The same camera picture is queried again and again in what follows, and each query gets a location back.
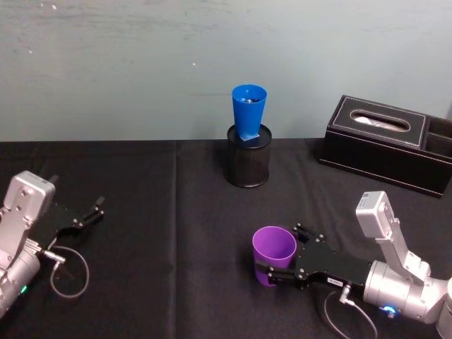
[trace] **plastic cup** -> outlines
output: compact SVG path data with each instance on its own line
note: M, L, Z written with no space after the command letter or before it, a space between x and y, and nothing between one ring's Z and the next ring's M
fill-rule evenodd
M237 134L243 141L259 136L267 91L257 85L240 85L232 90L232 108Z
M278 226L265 226L253 235L254 263L265 261L275 268L288 268L297 250L297 240L289 231ZM268 276L258 272L254 266L257 280L264 286L272 287L268 283Z

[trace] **blue cup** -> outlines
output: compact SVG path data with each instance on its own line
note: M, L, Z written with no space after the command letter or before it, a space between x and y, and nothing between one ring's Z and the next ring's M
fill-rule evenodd
M243 141L259 136L267 91L257 85L240 85L232 90L235 131Z

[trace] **table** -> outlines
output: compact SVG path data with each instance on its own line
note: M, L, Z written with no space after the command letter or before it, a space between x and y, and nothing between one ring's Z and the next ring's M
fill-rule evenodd
M90 265L87 292L68 302L49 270L0 321L1 338L338 338L323 320L331 291L261 287L251 237L296 222L333 249L383 260L364 238L355 207L364 191L387 192L409 248L449 279L452 191L437 199L317 163L320 139L274 140L270 178L239 189L223 177L226 141L0 143L0 187L30 170L58 174L55 201L84 209L106 198L106 216L77 249ZM433 325L387 319L359 302L380 338L439 338ZM371 338L354 309L331 301L332 319Z

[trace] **cable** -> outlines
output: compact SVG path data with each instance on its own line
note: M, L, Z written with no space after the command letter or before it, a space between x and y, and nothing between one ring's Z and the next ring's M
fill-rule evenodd
M334 330L341 335L344 339L350 339L350 337L348 337L347 335L345 335L339 328L336 327L336 325L331 321L328 312L326 311L326 303L328 301L328 299L330 299L330 297L334 294L336 294L337 292L332 292L330 293L326 298L325 301L323 302L323 311L325 312L325 316L326 316L326 320L329 322L329 324L331 325L331 327L334 328ZM374 322L369 318L369 316L366 314L366 312L364 312L361 307L359 307L358 305L356 305L354 302L348 302L347 304L349 304L350 306L353 306L354 308L356 308L359 312L361 312L361 314L366 318L366 320L370 323L370 325L372 326L372 329L374 330L374 339L378 338L378 331L375 327Z
M65 295L64 293L61 293L60 291L58 291L58 289L55 287L54 284L54 276L55 276L55 272L57 271L58 265L56 265L56 268L54 268L54 270L52 271L52 274L50 275L50 285L52 286L52 289L55 291L55 293L57 293L60 297L66 298L66 299L74 299L77 297L80 297L88 288L88 284L90 282L90 269L88 267L88 263L86 262L85 258L83 258L83 256L78 253L75 249L71 249L69 247L65 247L65 246L53 246L53 249L63 249L66 251L70 251L74 254L76 254L81 261L83 262L83 265L85 266L86 269L86 281L85 281L85 285L83 286L82 290L79 293L75 293L74 295Z

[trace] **black leather tissue box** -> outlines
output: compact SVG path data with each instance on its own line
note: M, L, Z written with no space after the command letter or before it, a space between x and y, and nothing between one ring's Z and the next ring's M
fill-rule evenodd
M318 160L441 197L452 175L452 121L344 95Z

